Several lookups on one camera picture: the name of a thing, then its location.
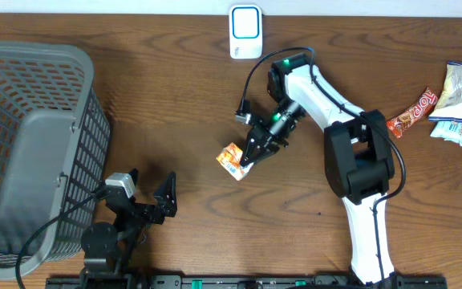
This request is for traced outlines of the small orange snack box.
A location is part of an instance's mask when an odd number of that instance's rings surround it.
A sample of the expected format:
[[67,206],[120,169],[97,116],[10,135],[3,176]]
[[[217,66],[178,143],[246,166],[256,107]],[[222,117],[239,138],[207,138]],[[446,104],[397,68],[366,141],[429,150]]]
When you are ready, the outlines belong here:
[[240,165],[242,155],[242,150],[234,143],[230,143],[222,149],[221,153],[216,157],[216,160],[233,178],[240,181],[253,167],[253,163],[247,166]]

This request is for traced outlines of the red Top chocolate bar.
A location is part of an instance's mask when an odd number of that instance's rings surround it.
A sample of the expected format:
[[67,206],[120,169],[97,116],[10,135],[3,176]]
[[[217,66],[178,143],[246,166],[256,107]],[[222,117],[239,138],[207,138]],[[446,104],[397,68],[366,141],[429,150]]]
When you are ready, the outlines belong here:
[[419,99],[404,112],[387,121],[388,129],[400,138],[414,123],[426,116],[437,104],[438,96],[427,88]]

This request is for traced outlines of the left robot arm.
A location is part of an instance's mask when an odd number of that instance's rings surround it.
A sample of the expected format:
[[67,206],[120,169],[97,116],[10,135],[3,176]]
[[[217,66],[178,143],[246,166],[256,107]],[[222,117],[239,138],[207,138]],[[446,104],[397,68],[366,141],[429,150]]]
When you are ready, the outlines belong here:
[[80,288],[148,287],[148,279],[131,269],[129,263],[144,230],[176,216],[176,173],[170,172],[153,194],[155,204],[136,200],[137,178],[137,169],[113,173],[95,190],[96,201],[104,201],[115,213],[115,220],[95,222],[82,233],[80,242],[85,255]]

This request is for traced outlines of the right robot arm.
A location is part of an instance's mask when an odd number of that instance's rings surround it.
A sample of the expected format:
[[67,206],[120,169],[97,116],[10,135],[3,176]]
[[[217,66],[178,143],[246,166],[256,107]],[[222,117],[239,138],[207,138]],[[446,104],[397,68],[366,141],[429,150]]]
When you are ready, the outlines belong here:
[[326,179],[346,208],[351,270],[363,286],[381,287],[394,273],[387,246],[386,200],[395,173],[383,114],[366,112],[343,98],[302,53],[273,62],[267,91],[277,103],[268,118],[241,99],[235,116],[251,125],[240,164],[257,164],[288,145],[297,122],[310,116],[324,133]]

